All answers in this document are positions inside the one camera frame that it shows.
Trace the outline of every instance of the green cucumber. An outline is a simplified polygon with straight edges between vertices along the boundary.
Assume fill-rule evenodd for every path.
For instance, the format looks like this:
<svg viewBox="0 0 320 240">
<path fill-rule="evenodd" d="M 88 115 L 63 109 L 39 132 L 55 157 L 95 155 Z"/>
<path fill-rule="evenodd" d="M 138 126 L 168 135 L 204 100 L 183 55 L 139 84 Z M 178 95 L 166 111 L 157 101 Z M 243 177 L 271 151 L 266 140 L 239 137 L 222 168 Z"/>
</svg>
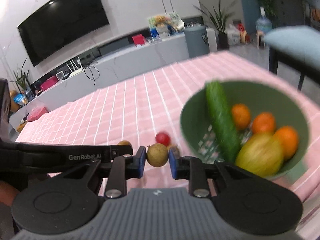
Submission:
<svg viewBox="0 0 320 240">
<path fill-rule="evenodd" d="M 234 163 L 241 149 L 240 139 L 222 85 L 218 81 L 206 84 L 206 97 L 221 154 L 226 161 Z"/>
</svg>

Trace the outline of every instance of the tablecloth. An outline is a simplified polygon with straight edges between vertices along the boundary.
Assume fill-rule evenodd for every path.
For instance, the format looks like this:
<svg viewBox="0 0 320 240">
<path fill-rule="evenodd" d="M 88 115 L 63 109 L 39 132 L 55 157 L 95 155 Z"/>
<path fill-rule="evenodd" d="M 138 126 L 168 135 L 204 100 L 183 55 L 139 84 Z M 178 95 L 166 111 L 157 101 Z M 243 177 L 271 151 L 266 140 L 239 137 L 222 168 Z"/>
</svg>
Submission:
<svg viewBox="0 0 320 240">
<path fill-rule="evenodd" d="M 188 98 L 201 89 L 205 81 L 212 79 L 261 82 L 279 89 L 297 103 L 310 130 L 308 151 L 303 159 L 307 171 L 293 184 L 286 177 L 276 182 L 291 189 L 303 201 L 311 194 L 318 194 L 319 107 L 286 81 L 229 52 L 175 63 L 99 89 L 37 121 L 28 122 L 17 142 L 112 145 L 125 139 L 131 142 L 135 152 L 140 145 L 155 143 L 156 133 L 164 130 L 183 156 L 192 155 L 180 131 L 180 112 Z M 187 184 L 185 180 L 172 179 L 168 163 L 161 168 L 146 163 L 143 178 L 130 179 L 128 190 L 132 187 L 185 187 Z"/>
</svg>

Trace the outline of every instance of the gray trash bin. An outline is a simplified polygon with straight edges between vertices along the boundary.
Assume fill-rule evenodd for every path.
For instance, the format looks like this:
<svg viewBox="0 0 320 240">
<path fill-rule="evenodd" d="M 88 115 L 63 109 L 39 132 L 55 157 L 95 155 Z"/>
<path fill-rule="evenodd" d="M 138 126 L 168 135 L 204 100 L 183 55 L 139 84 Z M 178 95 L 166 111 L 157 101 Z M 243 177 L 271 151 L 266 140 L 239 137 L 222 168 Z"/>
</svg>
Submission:
<svg viewBox="0 0 320 240">
<path fill-rule="evenodd" d="M 205 26 L 186 28 L 184 34 L 190 58 L 209 53 L 208 35 Z"/>
</svg>

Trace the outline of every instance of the red tomato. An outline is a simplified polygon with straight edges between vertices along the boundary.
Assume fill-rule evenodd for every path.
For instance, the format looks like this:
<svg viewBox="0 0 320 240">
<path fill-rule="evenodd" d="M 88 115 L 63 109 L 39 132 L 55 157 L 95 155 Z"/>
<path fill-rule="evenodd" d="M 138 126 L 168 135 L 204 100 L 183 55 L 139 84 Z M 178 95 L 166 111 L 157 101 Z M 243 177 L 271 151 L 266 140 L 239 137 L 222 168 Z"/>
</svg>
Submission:
<svg viewBox="0 0 320 240">
<path fill-rule="evenodd" d="M 160 132 L 156 135 L 156 142 L 161 143 L 164 146 L 168 146 L 171 142 L 170 136 L 165 132 Z"/>
</svg>

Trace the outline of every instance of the tv screen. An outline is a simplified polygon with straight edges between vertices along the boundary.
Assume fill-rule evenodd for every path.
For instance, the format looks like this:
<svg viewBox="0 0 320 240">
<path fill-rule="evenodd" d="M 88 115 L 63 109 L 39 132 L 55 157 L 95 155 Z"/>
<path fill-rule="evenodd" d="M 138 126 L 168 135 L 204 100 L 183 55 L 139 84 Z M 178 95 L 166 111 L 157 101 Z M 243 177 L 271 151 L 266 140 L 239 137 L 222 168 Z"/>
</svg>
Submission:
<svg viewBox="0 0 320 240">
<path fill-rule="evenodd" d="M 63 46 L 108 24 L 101 0 L 51 0 L 18 30 L 36 66 Z"/>
</svg>

